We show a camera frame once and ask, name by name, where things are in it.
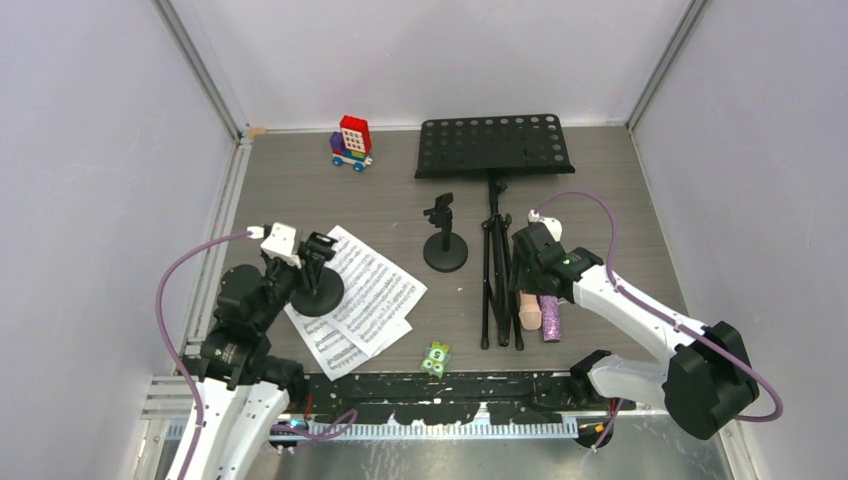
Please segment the black microphone stand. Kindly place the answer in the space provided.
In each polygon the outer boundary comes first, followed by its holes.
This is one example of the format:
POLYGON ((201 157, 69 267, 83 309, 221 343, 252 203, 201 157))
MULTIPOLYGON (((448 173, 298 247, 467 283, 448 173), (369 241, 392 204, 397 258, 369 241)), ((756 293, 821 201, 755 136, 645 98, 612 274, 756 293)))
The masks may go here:
POLYGON ((294 310, 307 317, 320 317, 330 313, 341 303, 344 283, 340 275, 327 266, 336 251, 337 240, 319 232, 312 232, 300 244, 298 254, 302 260, 303 283, 291 296, 294 310))
POLYGON ((459 270, 468 259, 467 243, 452 231, 453 213, 450 205, 453 200, 452 192, 444 193, 435 198, 433 207, 423 211, 428 222, 439 229, 425 242, 423 258, 430 268, 441 273, 459 270))

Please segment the beige microphone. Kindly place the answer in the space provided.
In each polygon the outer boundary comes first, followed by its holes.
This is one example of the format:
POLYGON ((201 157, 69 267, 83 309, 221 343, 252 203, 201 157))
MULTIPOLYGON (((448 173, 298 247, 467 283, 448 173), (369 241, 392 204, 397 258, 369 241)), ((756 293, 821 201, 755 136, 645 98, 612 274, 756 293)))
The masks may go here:
POLYGON ((518 317, 524 330, 539 330, 542 325, 542 310, 537 295, 520 292, 518 317))

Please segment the purple glitter microphone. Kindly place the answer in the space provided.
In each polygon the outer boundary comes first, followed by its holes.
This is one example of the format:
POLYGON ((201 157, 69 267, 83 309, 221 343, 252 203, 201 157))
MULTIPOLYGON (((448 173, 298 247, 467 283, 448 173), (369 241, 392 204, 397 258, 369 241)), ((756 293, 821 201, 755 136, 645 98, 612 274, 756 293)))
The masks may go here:
POLYGON ((561 320, 558 299, 554 296, 543 295, 539 297, 539 305, 543 341, 546 343, 560 342, 561 320))

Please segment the sheet music page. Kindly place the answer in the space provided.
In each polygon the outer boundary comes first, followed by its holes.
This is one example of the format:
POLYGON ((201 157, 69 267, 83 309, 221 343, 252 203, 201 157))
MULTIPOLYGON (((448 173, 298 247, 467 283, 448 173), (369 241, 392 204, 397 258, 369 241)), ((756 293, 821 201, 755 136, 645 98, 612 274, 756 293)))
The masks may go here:
POLYGON ((374 353, 367 354, 328 322, 300 315, 291 306, 286 306, 284 312, 330 381, 350 374, 412 331, 410 323, 401 320, 390 330, 388 339, 374 353))
POLYGON ((343 298, 323 320, 372 356, 399 330, 427 287, 342 226, 328 236, 336 241, 328 267, 342 279, 343 298))

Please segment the black music stand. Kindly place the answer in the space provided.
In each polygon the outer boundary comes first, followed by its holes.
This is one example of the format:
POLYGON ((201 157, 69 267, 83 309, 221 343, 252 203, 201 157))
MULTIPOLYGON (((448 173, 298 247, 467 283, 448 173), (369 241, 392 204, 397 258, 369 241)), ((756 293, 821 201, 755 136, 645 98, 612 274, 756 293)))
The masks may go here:
POLYGON ((524 348, 518 295, 508 285, 512 270, 509 214, 500 198, 509 176, 573 174, 565 135, 552 113, 429 119, 422 123, 414 177, 481 178, 488 215, 483 235, 483 312, 480 347, 524 348))

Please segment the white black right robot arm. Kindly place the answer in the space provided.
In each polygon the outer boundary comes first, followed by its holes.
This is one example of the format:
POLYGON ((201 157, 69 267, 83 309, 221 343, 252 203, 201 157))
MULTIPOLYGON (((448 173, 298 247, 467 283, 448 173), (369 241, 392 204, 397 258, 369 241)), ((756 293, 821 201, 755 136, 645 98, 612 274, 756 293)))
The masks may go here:
POLYGON ((686 433, 707 440, 759 398, 744 340, 729 323, 707 325, 668 308, 594 253, 566 251, 541 222, 512 239, 512 289, 591 311, 653 357, 632 361, 597 350, 575 364, 570 392, 580 408, 632 400, 665 410, 686 433))

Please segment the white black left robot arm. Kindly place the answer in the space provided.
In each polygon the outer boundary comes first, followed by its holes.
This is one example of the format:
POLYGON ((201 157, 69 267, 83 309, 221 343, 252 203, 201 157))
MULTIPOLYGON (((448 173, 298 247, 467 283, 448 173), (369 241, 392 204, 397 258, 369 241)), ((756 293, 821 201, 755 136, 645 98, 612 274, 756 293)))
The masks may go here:
POLYGON ((262 269, 229 269, 220 279, 214 325, 196 364, 186 366, 173 344, 166 345, 193 400, 190 429, 168 478, 244 478, 278 416, 305 405, 302 364, 271 355, 267 332, 289 305, 313 316, 339 305, 344 286, 326 265, 334 244, 314 232, 305 241, 263 251, 262 269))

